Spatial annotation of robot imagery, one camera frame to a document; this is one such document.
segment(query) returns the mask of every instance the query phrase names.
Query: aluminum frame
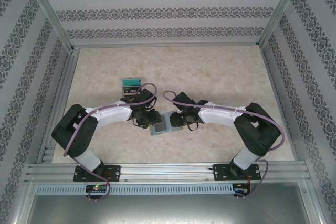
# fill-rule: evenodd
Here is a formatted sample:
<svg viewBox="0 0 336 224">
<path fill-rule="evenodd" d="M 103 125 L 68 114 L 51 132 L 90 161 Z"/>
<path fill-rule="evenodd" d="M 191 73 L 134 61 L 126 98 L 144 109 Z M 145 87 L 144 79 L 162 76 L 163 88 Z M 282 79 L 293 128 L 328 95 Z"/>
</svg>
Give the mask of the aluminum frame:
<svg viewBox="0 0 336 224">
<path fill-rule="evenodd" d="M 113 185 L 162 185 L 162 184 L 231 184 L 247 181 L 214 181 L 215 163 L 164 163 L 164 164 L 118 164 L 121 165 L 120 181 Z M 14 217 L 10 223 L 27 223 L 36 190 L 39 185 L 92 185 L 75 183 L 73 173 L 76 164 L 30 164 L 25 177 L 23 191 L 18 200 Z M 266 165 L 259 163 L 260 172 Z M 269 162 L 264 183 L 296 182 L 299 185 L 303 203 L 310 223 L 326 223 L 314 190 L 308 168 L 304 161 Z"/>
<path fill-rule="evenodd" d="M 267 25 L 264 29 L 264 31 L 261 34 L 261 37 L 258 41 L 258 45 L 260 48 L 264 48 L 265 44 L 267 43 L 267 40 L 271 36 L 272 32 L 274 31 L 274 28 L 277 26 L 278 21 L 280 20 L 281 16 L 283 15 L 283 12 L 285 11 L 288 3 L 290 0 L 280 0 L 277 4 L 277 7 L 275 8 L 274 12 L 271 15 L 271 18 L 267 22 Z"/>
<path fill-rule="evenodd" d="M 56 31 L 59 39 L 62 41 L 63 46 L 66 48 L 67 52 L 70 52 L 73 48 L 73 44 L 69 36 L 67 35 L 61 21 L 59 20 L 53 6 L 51 5 L 49 0 L 38 0 L 41 8 L 52 24 L 54 30 Z"/>
<path fill-rule="evenodd" d="M 49 161 L 51 163 L 51 160 L 53 158 L 52 156 L 55 151 L 56 141 L 51 137 L 51 133 L 63 117 L 64 110 L 68 101 L 73 75 L 75 74 L 79 52 L 80 48 L 74 48 L 71 52 L 70 57 L 68 57 L 66 68 L 61 78 L 61 84 L 55 98 L 56 102 L 51 111 L 51 120 L 48 122 L 46 133 L 41 145 L 41 151 L 39 152 L 37 157 L 37 163 L 42 163 L 43 161 Z"/>
</svg>

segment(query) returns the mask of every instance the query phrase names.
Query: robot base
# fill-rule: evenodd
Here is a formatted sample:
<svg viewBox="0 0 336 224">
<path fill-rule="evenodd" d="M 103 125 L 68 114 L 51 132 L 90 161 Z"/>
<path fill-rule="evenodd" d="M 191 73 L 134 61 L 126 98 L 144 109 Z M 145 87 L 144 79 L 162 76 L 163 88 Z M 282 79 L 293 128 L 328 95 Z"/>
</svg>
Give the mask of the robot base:
<svg viewBox="0 0 336 224">
<path fill-rule="evenodd" d="M 120 165 L 105 165 L 101 177 L 106 178 L 109 182 L 119 182 Z M 79 165 L 75 168 L 73 182 L 103 182 L 101 179 L 87 173 Z"/>
<path fill-rule="evenodd" d="M 258 164 L 251 164 L 250 167 L 244 171 L 246 174 L 245 178 L 236 178 L 230 172 L 229 164 L 214 164 L 212 167 L 214 171 L 215 181 L 237 181 L 237 180 L 248 180 L 248 175 L 250 175 L 250 180 L 261 180 L 260 170 Z"/>
</svg>

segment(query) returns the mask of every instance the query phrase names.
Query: enclosure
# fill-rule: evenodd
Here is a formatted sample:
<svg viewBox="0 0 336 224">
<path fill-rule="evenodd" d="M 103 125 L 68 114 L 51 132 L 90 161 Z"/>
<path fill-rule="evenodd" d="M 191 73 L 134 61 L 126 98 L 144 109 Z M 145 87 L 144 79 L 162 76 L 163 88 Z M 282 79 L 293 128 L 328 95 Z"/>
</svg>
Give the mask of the enclosure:
<svg viewBox="0 0 336 224">
<path fill-rule="evenodd" d="M 0 223 L 336 223 L 335 15 L 336 0 L 0 0 Z M 92 138 L 121 168 L 89 202 L 51 133 L 73 104 L 118 101 L 127 78 L 155 83 L 160 113 L 176 111 L 166 90 L 260 104 L 286 141 L 259 162 L 258 191 L 236 199 L 246 181 L 209 170 L 244 147 L 234 128 L 152 136 L 127 121 Z"/>
</svg>

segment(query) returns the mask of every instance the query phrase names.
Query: teal box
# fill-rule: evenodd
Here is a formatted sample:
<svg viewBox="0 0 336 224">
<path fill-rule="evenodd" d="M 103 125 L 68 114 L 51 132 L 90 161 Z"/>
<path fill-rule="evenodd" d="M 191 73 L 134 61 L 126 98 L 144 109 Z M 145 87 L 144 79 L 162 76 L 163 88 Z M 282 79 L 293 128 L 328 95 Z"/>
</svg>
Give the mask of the teal box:
<svg viewBox="0 0 336 224">
<path fill-rule="evenodd" d="M 137 79 L 125 79 L 122 80 L 123 87 L 126 86 L 141 86 L 141 80 L 139 78 Z"/>
</svg>

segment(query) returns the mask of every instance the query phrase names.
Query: ventilation grille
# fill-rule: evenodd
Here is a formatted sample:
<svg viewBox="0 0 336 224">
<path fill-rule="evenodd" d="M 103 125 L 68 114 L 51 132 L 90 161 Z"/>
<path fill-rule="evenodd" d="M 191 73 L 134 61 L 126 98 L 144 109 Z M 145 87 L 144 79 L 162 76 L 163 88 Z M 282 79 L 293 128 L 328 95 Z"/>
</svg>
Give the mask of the ventilation grille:
<svg viewBox="0 0 336 224">
<path fill-rule="evenodd" d="M 86 185 L 40 185 L 37 195 L 84 195 Z M 233 194 L 232 184 L 112 185 L 114 195 Z"/>
</svg>

